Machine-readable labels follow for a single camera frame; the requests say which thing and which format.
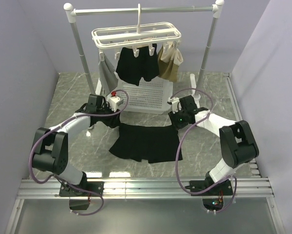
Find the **white clip hanger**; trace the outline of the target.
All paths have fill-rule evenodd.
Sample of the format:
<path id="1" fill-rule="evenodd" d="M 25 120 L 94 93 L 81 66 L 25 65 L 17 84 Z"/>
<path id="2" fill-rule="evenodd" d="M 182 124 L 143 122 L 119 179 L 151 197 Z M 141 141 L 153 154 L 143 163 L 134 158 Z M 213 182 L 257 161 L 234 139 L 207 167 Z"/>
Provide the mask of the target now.
<path id="1" fill-rule="evenodd" d="M 133 26 L 97 28 L 91 32 L 92 40 L 99 49 L 99 59 L 104 61 L 104 50 L 114 49 L 115 59 L 120 58 L 120 49 L 130 47 L 134 57 L 139 56 L 138 47 L 148 46 L 150 56 L 154 55 L 155 43 L 166 43 L 181 39 L 181 32 L 169 22 L 141 24 L 142 8 L 138 5 L 138 22 Z"/>

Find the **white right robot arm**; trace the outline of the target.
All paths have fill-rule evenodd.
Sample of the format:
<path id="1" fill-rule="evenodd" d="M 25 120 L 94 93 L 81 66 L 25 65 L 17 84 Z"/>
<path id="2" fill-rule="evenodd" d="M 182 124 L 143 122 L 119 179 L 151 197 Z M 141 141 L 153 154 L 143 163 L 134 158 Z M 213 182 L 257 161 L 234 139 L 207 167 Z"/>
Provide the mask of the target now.
<path id="1" fill-rule="evenodd" d="M 193 96 L 172 97 L 168 100 L 172 111 L 169 117 L 172 125 L 182 129 L 187 125 L 200 127 L 215 134 L 220 139 L 221 159 L 207 172 L 204 186 L 196 192 L 217 194 L 222 183 L 228 180 L 237 169 L 259 156 L 259 149 L 250 125 L 245 120 L 234 121 L 214 114 L 210 109 L 198 107 Z"/>

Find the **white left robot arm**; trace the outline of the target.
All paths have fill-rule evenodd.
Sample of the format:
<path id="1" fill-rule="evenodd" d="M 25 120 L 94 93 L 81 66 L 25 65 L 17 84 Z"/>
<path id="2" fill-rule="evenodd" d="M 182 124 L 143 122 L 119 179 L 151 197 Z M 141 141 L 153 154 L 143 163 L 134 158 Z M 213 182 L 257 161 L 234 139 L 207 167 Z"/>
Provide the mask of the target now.
<path id="1" fill-rule="evenodd" d="M 39 128 L 34 136 L 28 167 L 31 178 L 39 184 L 34 169 L 49 172 L 51 176 L 70 187 L 77 196 L 83 196 L 89 190 L 86 173 L 69 163 L 68 145 L 70 140 L 87 128 L 102 122 L 109 128 L 120 125 L 120 106 L 124 100 L 112 92 L 105 98 L 90 94 L 87 103 L 83 104 L 64 122 L 51 128 Z"/>

